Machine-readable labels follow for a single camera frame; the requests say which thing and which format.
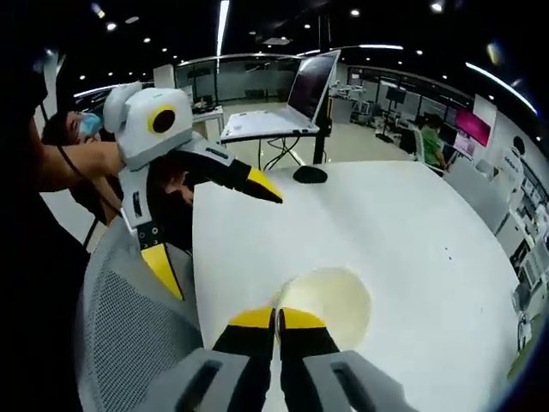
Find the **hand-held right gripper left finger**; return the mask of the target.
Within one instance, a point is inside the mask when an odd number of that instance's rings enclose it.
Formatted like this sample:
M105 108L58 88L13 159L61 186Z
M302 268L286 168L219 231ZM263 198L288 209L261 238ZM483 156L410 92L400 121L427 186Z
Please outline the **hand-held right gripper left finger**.
M260 411L270 386L275 309L232 318L211 349L198 348L149 386L151 411Z

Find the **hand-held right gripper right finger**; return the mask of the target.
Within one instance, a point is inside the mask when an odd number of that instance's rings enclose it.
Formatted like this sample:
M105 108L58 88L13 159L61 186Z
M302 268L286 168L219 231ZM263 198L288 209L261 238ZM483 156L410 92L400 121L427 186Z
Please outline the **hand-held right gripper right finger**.
M281 389L290 411L412 411L403 387L353 350L341 351L317 316L279 311Z

